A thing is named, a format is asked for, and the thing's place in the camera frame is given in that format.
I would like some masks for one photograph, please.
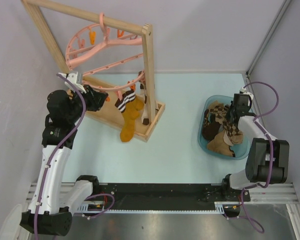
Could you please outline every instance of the pink clothespin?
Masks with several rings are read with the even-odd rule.
[[[122,92],[119,90],[119,91],[115,91],[114,92],[115,93],[115,95],[118,97],[118,99],[121,101],[122,100]]]
[[[86,41],[84,39],[80,40],[80,38],[78,38],[78,46],[79,49],[83,49],[85,47]]]
[[[138,37],[138,35],[132,36],[130,37],[130,40],[136,39]]]
[[[71,52],[74,52],[74,51],[75,51],[75,49],[73,49],[73,48],[70,49],[70,53],[71,53]],[[78,54],[72,54],[72,55],[70,55],[70,58],[71,58],[71,59],[75,59],[75,58],[77,58],[77,57],[78,57]]]

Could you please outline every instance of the wooden base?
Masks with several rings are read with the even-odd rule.
[[[104,82],[98,78],[92,77],[92,76],[85,76],[84,80],[93,84],[98,85],[103,88],[112,88],[113,85]],[[108,92],[110,101],[107,101],[104,103],[102,109],[97,112],[88,111],[86,115],[92,119],[95,119],[101,123],[107,124],[110,127],[116,128],[121,130],[124,126],[124,118],[121,114],[121,112],[115,107],[115,102],[117,101],[118,97],[114,92]],[[164,112],[166,105],[162,102],[158,102],[159,110],[155,112],[155,118],[152,123],[149,125],[143,125],[141,122],[141,115],[138,119],[135,120],[135,131],[134,136],[140,140],[143,140],[145,142],[148,141],[150,138],[152,132],[155,129],[155,126],[157,125],[157,122],[159,121],[162,113]]]

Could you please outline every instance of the wooden drying rack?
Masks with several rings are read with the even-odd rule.
[[[22,0],[22,3],[31,16],[35,26],[39,30],[46,47],[54,58],[56,64],[60,68],[62,73],[68,73],[69,68],[66,64],[65,57],[62,54],[41,10],[40,7],[50,9],[62,14],[87,20],[93,23],[99,24],[99,14],[81,10],[75,7],[67,6],[61,3],[53,2],[50,0]],[[158,102],[158,110],[156,110],[156,97],[155,97],[155,71],[154,71],[154,45],[153,45],[153,27],[151,24],[145,24],[139,26],[133,23],[124,22],[110,17],[103,18],[104,25],[110,28],[125,31],[131,34],[135,34],[142,37],[142,50],[144,61],[144,73],[146,81],[146,95],[147,95],[147,107],[149,116],[149,125],[143,125],[140,119],[135,122],[134,136],[148,141],[152,132],[155,129],[157,122],[159,121],[162,113],[165,110],[166,105],[162,102]],[[92,85],[101,86],[103,88],[113,88],[114,85],[104,82],[96,77],[85,76],[84,80]],[[124,125],[124,119],[115,107],[115,101],[117,97],[114,92],[109,92],[111,101],[105,102],[102,109],[98,112],[87,112],[86,114],[111,127],[122,129]]]

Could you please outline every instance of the translucent blue tub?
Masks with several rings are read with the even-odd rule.
[[[213,95],[207,99],[204,105],[200,126],[199,126],[199,133],[198,133],[198,142],[200,147],[203,151],[205,151],[208,154],[211,154],[213,156],[219,157],[221,159],[229,159],[229,160],[241,160],[248,156],[249,150],[250,150],[250,142],[246,136],[243,136],[243,142],[241,144],[236,144],[234,146],[231,146],[231,150],[234,151],[235,157],[232,156],[225,156],[219,153],[216,153],[214,151],[210,151],[207,149],[208,140],[205,140],[202,136],[202,127],[204,124],[204,118],[205,118],[205,110],[208,108],[208,106],[213,103],[214,101],[218,101],[219,103],[222,103],[224,105],[231,104],[231,101],[233,100],[233,97],[230,96],[222,96],[222,95]]]

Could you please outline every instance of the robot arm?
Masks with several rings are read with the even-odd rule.
[[[289,143],[271,135],[255,118],[255,114],[249,112],[252,100],[253,94],[242,88],[239,94],[234,94],[226,114],[227,120],[237,124],[251,143],[245,169],[235,174],[228,174],[223,179],[222,185],[226,189],[241,190],[256,183],[266,182],[269,173],[271,173],[270,184],[280,184],[287,180]],[[271,148],[273,149],[272,166],[270,165]]]
[[[99,111],[103,106],[107,93],[97,92],[89,85],[81,85],[82,75],[78,72],[61,74],[72,83],[83,96],[87,111]],[[72,91],[69,96],[64,90],[56,90],[49,94],[47,108],[49,114],[45,118],[45,129],[42,133],[42,162],[36,189],[29,204],[28,211],[22,213],[20,225],[29,232],[34,233],[35,214],[37,214],[37,229],[39,234],[65,236],[70,230],[72,216],[91,194],[99,193],[97,177],[81,176],[77,179],[72,190],[60,199],[60,188],[63,172],[77,131],[56,150],[48,164],[56,146],[75,127],[76,121],[83,113],[83,102],[79,95]]]

